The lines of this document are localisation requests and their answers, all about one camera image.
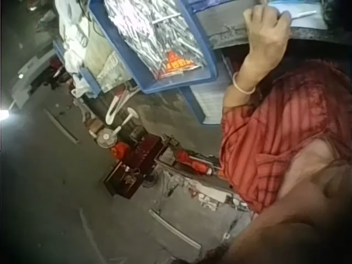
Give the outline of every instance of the red striped shirt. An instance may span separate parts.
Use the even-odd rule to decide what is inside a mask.
[[[328,140],[351,162],[350,88],[343,73],[311,61],[277,79],[259,107],[224,114],[224,175],[252,210],[260,213],[275,202],[292,158],[315,138]]]

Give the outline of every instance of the fingers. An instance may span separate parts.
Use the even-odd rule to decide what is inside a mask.
[[[291,22],[292,22],[292,18],[291,18],[291,14],[288,11],[284,11],[281,14],[281,17],[279,19],[279,21],[276,24],[276,28],[278,30],[280,30],[281,32],[290,32],[290,27],[291,27]]]
[[[252,14],[253,14],[252,9],[247,9],[245,12],[243,12],[244,21],[246,22],[247,27],[250,25],[252,21]]]
[[[253,22],[275,26],[278,21],[279,11],[274,7],[256,5],[253,9],[247,9],[243,12],[243,16],[247,25]]]
[[[279,10],[274,7],[265,7],[263,11],[263,23],[267,26],[276,26],[279,17]]]
[[[256,5],[253,8],[252,22],[260,23],[262,21],[264,5]]]

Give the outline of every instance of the wrist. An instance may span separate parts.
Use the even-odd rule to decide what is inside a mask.
[[[249,53],[238,72],[238,79],[239,81],[247,82],[253,87],[264,79],[269,72],[267,65],[261,63],[257,56]]]

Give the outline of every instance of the red machine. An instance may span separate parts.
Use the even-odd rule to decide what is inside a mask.
[[[151,134],[146,135],[132,151],[127,150],[126,146],[118,147],[115,150],[117,155],[124,157],[104,180],[110,194],[130,199],[143,181],[149,180],[155,167],[154,159],[162,148],[161,138]]]

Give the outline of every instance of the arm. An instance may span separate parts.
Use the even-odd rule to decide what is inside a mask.
[[[265,5],[256,5],[244,12],[250,52],[245,58],[236,83],[244,91],[253,88],[282,60],[290,35],[291,16]],[[223,112],[248,103],[247,95],[230,85],[225,92]]]

